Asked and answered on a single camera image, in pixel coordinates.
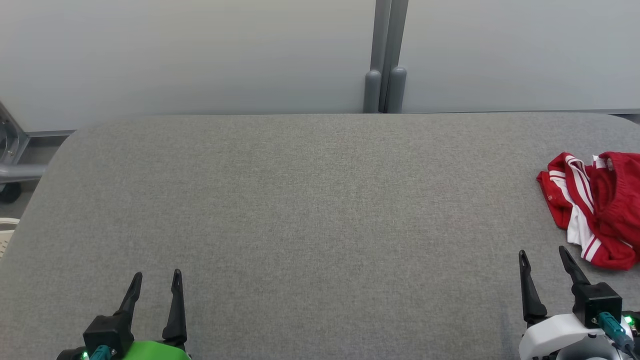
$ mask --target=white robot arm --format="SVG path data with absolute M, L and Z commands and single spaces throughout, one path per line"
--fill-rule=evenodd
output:
M 521 360 L 635 359 L 640 314 L 622 311 L 622 298 L 606 283 L 592 285 L 565 247 L 560 247 L 564 269 L 573 280 L 573 313 L 547 317 L 531 279 L 531 266 L 520 251 L 522 310 L 527 330 L 520 341 Z

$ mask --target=red garment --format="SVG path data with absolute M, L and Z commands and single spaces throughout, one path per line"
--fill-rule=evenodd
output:
M 604 152 L 595 158 L 591 190 L 600 232 L 640 250 L 640 154 Z
M 628 270 L 636 262 L 633 248 L 606 231 L 594 216 L 590 187 L 592 166 L 563 152 L 551 161 L 538 181 L 558 227 L 567 230 L 567 242 L 582 247 L 583 259 L 594 265 Z

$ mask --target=white basket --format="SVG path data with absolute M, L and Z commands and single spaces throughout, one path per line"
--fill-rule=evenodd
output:
M 0 224 L 14 224 L 18 225 L 20 220 L 16 218 L 0 218 Z M 9 240 L 13 236 L 13 230 L 1 230 L 0 231 L 0 259 L 4 255 L 6 246 L 9 245 Z

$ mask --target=gray felt surface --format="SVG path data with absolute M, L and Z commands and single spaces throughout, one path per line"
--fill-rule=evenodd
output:
M 640 152 L 608 115 L 156 117 L 74 133 L 0 261 L 0 357 L 54 359 L 144 273 L 158 340 L 174 268 L 194 359 L 514 359 L 517 253 L 569 313 L 536 175 L 562 151 Z M 577 257 L 577 248 L 571 248 Z M 594 269 L 640 309 L 638 267 Z

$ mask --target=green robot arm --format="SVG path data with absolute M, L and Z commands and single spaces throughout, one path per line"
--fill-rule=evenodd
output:
M 111 316 L 96 316 L 84 331 L 84 347 L 64 350 L 57 360 L 190 360 L 184 349 L 187 341 L 182 273 L 173 273 L 173 299 L 163 341 L 134 341 L 131 321 L 140 297 L 142 273 L 138 272 L 120 304 Z

